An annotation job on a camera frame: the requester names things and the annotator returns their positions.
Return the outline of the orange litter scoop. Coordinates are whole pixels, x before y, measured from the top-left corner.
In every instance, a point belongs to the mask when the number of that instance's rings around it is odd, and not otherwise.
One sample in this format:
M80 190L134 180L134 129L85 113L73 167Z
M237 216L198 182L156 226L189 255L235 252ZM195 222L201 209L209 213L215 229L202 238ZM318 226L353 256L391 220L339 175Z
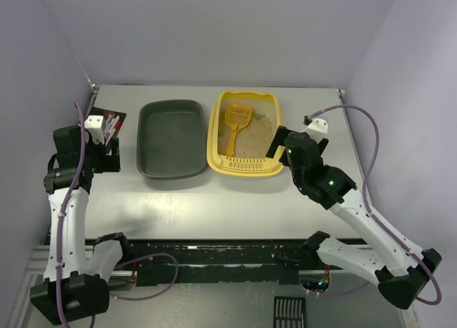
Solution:
M232 103L227 107L225 122L230 128L231 135L225 151L226 156L235 155L236 136L242 129L248 126L251 121L252 114L252 107L245 104Z

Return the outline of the yellow litter box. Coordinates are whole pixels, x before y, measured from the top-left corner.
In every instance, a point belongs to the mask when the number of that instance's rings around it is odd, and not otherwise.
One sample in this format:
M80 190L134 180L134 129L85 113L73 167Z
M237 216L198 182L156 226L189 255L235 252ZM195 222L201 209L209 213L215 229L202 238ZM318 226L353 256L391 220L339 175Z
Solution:
M279 159L284 151L278 148L274 158L242 159L218 153L219 113L232 103L251 106L255 111L264 113L271 118L276 129L283 124L281 107L274 94L255 91L224 91L213 105L209 119L206 158L209 166L216 172L234 177L272 177L277 175L283 165Z

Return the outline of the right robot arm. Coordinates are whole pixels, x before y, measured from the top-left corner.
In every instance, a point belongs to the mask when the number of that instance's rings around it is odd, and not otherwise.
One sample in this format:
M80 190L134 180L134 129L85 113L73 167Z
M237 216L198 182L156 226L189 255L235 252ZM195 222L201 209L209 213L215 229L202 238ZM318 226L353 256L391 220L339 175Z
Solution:
M279 126L266 155L273 156L282 146L279 161L289 168L298 191L347 223L370 250L346 246L325 232L316 232L303 246L305 260L355 274L375 285L393 306L408 309L432 281L442 256L435 249L422 249L375 209L367 209L355 181L343 170L324 164L327 144L326 138L316 141L305 131Z

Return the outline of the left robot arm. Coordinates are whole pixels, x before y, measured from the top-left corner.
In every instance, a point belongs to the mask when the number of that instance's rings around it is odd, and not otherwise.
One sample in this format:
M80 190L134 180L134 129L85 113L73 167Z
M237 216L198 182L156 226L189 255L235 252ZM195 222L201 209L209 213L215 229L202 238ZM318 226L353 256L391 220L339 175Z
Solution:
M86 255L85 217L95 174L119 172L118 149L107 152L102 126L68 126L53 133L56 152L47 165L44 187L51 210L49 258L43 282L30 301L58 326L94 317L109 308L109 279L129 255L121 232L96 239Z

